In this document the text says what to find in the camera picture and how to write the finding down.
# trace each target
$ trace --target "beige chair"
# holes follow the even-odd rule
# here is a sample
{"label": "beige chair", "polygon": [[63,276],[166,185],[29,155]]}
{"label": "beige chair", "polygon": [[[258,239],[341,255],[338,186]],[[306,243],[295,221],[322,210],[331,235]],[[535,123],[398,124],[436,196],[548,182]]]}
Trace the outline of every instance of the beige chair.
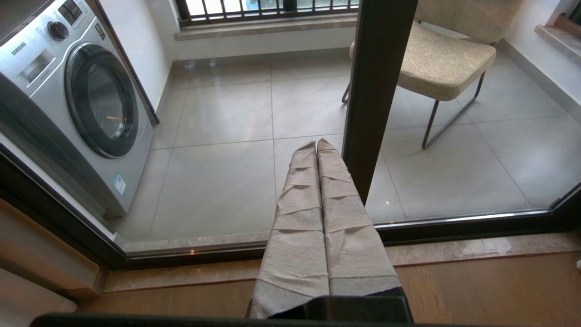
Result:
{"label": "beige chair", "polygon": [[[514,22],[523,0],[419,0],[397,84],[435,100],[422,142],[427,149],[474,103],[486,69],[494,62],[494,45]],[[471,37],[465,41],[421,25],[434,24]],[[349,55],[353,59],[354,43]],[[474,97],[428,141],[440,101],[456,99],[478,76]],[[347,102],[349,86],[342,101]]]}

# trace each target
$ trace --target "black door frame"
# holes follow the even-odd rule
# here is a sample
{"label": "black door frame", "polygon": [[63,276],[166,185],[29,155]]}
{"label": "black door frame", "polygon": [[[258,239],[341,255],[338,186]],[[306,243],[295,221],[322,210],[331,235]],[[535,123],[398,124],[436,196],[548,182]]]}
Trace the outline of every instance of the black door frame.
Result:
{"label": "black door frame", "polygon": [[[367,198],[417,0],[362,1],[343,158]],[[6,147],[0,146],[0,197],[97,264],[112,270],[259,259],[265,244],[130,257],[96,232],[72,205]],[[579,226],[578,188],[544,211],[453,217],[377,226],[385,244],[544,233]]]}

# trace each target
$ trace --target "window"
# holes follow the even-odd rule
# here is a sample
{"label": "window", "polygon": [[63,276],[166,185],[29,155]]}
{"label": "window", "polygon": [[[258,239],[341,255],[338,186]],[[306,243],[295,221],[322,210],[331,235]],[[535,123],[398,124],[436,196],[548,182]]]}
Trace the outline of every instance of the window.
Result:
{"label": "window", "polygon": [[357,12],[359,0],[176,0],[181,25]]}

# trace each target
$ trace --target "metal chair leg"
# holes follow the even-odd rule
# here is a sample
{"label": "metal chair leg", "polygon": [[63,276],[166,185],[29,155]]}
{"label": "metal chair leg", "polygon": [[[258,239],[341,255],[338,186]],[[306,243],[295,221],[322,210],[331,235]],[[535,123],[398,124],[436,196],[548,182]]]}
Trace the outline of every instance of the metal chair leg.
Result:
{"label": "metal chair leg", "polygon": [[347,103],[347,95],[349,93],[349,87],[351,86],[351,82],[347,84],[347,88],[345,89],[345,93],[343,93],[343,98],[341,98],[341,102],[346,104]]}
{"label": "metal chair leg", "polygon": [[440,135],[442,135],[442,133],[444,133],[444,131],[446,129],[448,129],[448,127],[450,127],[476,100],[476,97],[478,96],[478,94],[480,93],[480,87],[482,86],[482,81],[484,80],[484,74],[486,72],[482,73],[482,75],[480,75],[480,80],[478,81],[478,87],[476,88],[476,93],[474,94],[474,96],[472,97],[472,99],[470,99],[470,101],[468,101],[468,103],[466,105],[464,105],[464,107],[462,107],[462,109],[460,109],[460,111],[454,115],[454,117],[452,117],[452,119],[450,119],[446,125],[439,130],[439,132],[434,135],[434,137],[432,137],[431,140],[428,141],[428,136],[430,135],[430,130],[432,129],[432,124],[434,123],[434,117],[436,117],[436,111],[437,111],[437,107],[440,104],[439,100],[436,100],[436,102],[434,102],[434,107],[432,109],[432,114],[430,116],[430,120],[428,121],[428,127],[426,128],[426,134],[424,135],[424,140],[422,141],[422,149],[425,150],[427,148],[430,147],[430,145],[432,145],[432,143],[434,143],[434,141],[440,137]]}

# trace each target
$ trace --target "wooden floor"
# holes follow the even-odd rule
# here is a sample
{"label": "wooden floor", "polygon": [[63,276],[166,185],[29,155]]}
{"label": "wooden floor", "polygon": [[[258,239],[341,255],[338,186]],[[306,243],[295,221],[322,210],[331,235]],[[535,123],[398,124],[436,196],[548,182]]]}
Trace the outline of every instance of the wooden floor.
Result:
{"label": "wooden floor", "polygon": [[[581,326],[581,253],[397,268],[416,323]],[[77,312],[242,317],[254,282],[107,293]]]}

